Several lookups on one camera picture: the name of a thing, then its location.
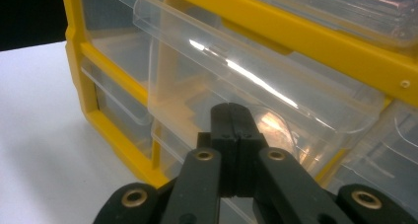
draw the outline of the white surface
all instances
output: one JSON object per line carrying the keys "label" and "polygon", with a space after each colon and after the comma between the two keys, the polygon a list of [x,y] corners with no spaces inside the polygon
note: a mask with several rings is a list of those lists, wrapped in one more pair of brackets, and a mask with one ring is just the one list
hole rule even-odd
{"label": "white surface", "polygon": [[87,123],[65,42],[0,52],[0,223],[92,223],[136,182]]}

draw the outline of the screw hole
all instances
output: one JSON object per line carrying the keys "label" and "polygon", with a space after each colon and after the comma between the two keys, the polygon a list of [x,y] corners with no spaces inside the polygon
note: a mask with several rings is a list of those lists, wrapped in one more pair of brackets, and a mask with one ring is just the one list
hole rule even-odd
{"label": "screw hole", "polygon": [[286,156],[282,152],[271,151],[268,153],[268,157],[272,160],[280,161],[285,159]]}
{"label": "screw hole", "polygon": [[211,160],[213,158],[213,154],[207,151],[203,151],[203,152],[199,152],[196,155],[197,159],[201,160],[201,161],[208,161]]}
{"label": "screw hole", "polygon": [[402,82],[400,82],[400,87],[402,88],[409,88],[409,86],[411,86],[411,82],[409,82],[408,80],[403,80]]}
{"label": "screw hole", "polygon": [[380,209],[382,207],[381,201],[371,193],[357,190],[353,191],[351,196],[357,203],[369,209]]}
{"label": "screw hole", "polygon": [[137,207],[144,203],[147,197],[147,192],[144,189],[131,189],[123,195],[122,204],[125,207]]}

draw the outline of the plastic bin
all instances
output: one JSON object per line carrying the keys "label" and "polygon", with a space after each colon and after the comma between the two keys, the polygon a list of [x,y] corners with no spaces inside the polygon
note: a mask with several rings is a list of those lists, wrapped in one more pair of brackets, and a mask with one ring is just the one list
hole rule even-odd
{"label": "plastic bin", "polygon": [[[191,148],[157,120],[153,122],[152,136],[161,145],[160,170],[167,178],[174,179]],[[256,223],[252,198],[222,198],[220,211],[220,223]]]}
{"label": "plastic bin", "polygon": [[151,159],[152,117],[147,108],[134,100],[115,84],[101,69],[85,59],[82,71],[95,83],[99,110],[123,132],[123,134]]}
{"label": "plastic bin", "polygon": [[185,1],[139,0],[134,23],[155,38],[149,111],[189,147],[198,132],[210,131],[210,109],[234,102],[254,117],[284,121],[270,129],[287,138],[288,150],[315,176],[356,144],[383,108],[377,90],[296,52],[282,55],[233,34],[216,15]]}
{"label": "plastic bin", "polygon": [[375,187],[418,219],[418,109],[396,102],[341,164],[327,189]]}
{"label": "plastic bin", "polygon": [[132,23],[135,0],[82,0],[89,41],[143,87],[148,86],[150,37]]}
{"label": "plastic bin", "polygon": [[261,0],[324,26],[382,44],[418,42],[418,0]]}

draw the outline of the dark background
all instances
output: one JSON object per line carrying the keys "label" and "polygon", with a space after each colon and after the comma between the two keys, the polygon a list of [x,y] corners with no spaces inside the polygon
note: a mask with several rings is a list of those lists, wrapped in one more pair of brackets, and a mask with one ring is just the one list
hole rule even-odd
{"label": "dark background", "polygon": [[62,0],[0,0],[0,51],[65,40]]}

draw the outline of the black plastic linkage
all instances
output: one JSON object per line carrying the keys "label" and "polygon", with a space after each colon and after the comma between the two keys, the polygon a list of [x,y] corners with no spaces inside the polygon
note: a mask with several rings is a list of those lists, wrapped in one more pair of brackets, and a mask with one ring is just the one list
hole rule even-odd
{"label": "black plastic linkage", "polygon": [[253,197],[258,224],[418,224],[381,192],[343,187],[323,190],[287,151],[268,148],[249,110],[220,104],[211,132],[198,134],[179,176],[155,189],[131,184],[117,190],[95,224],[216,224],[220,197]]}
{"label": "black plastic linkage", "polygon": [[261,202],[269,196],[283,223],[353,223],[290,153],[265,148],[258,155]]}
{"label": "black plastic linkage", "polygon": [[146,184],[118,189],[99,212],[95,224],[149,224],[158,202],[157,191]]}
{"label": "black plastic linkage", "polygon": [[336,203],[358,224],[417,224],[402,207],[383,193],[362,185],[342,187]]}
{"label": "black plastic linkage", "polygon": [[219,219],[221,155],[211,148],[187,154],[163,215],[163,224],[214,224]]}
{"label": "black plastic linkage", "polygon": [[214,107],[211,110],[210,137],[210,147],[222,154],[221,196],[253,197],[255,160],[258,151],[268,145],[250,111],[238,104]]}

